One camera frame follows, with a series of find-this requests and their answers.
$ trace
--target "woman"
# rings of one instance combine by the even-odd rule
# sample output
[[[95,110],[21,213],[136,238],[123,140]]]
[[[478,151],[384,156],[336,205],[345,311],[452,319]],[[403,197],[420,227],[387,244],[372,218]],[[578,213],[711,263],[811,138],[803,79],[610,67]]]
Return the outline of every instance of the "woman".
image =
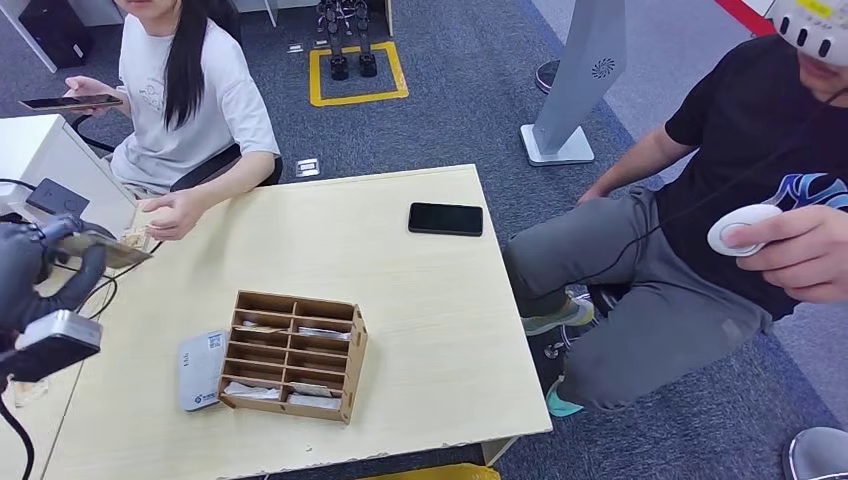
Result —
[[[122,85],[72,77],[66,96],[108,93],[123,100],[114,108],[132,119],[134,132],[115,149],[112,173],[138,198],[150,198],[144,211],[171,208],[147,231],[157,240],[178,240],[206,210],[266,179],[279,147],[239,44],[210,19],[216,18],[211,4],[227,0],[116,1],[129,13],[118,67]],[[229,171],[168,193],[233,143],[241,159]]]

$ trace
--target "white helmet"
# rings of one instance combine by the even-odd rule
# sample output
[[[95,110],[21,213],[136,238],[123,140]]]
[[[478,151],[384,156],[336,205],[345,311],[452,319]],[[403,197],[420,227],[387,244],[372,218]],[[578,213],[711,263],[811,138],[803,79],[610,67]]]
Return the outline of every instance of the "white helmet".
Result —
[[[777,33],[792,46],[848,67],[848,0],[777,0],[769,14]]]

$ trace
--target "man's hand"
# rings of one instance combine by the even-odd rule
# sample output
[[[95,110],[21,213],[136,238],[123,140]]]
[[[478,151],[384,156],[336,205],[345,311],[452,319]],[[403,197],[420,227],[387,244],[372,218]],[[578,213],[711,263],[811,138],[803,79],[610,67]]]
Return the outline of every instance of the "man's hand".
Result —
[[[737,263],[763,272],[766,281],[792,298],[814,303],[848,299],[848,213],[811,205],[735,228],[723,240],[733,247],[767,243]]]
[[[598,189],[592,187],[589,190],[586,190],[586,193],[584,193],[583,195],[580,196],[580,198],[577,200],[577,205],[582,205],[582,204],[588,202],[589,200],[593,200],[595,198],[606,197],[607,195],[608,194],[603,193],[603,192],[599,191]]]
[[[168,208],[162,216],[147,225],[147,234],[156,240],[180,240],[197,225],[211,205],[196,189],[168,193],[147,200],[142,205],[143,212],[152,212]]]

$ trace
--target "black smartphone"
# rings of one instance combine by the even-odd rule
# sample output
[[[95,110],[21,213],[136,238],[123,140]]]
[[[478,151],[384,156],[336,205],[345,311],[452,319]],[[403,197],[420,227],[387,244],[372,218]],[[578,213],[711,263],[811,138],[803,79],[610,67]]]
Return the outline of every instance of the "black smartphone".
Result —
[[[35,112],[58,112],[63,110],[114,107],[124,102],[112,95],[85,95],[82,97],[36,98],[34,100],[20,100],[20,103]]]
[[[409,207],[409,231],[479,237],[483,235],[483,209],[466,205],[413,203]]]

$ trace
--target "white t-shirt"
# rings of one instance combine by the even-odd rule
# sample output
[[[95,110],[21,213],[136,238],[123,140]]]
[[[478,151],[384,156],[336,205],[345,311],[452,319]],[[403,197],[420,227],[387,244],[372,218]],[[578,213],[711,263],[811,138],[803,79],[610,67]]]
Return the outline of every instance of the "white t-shirt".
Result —
[[[173,36],[152,37],[127,15],[118,74],[130,100],[135,131],[115,149],[112,173],[121,182],[167,193],[195,167],[237,143],[248,152],[280,154],[262,96],[239,44],[208,21],[200,64],[203,98],[177,129],[165,126],[165,64]]]

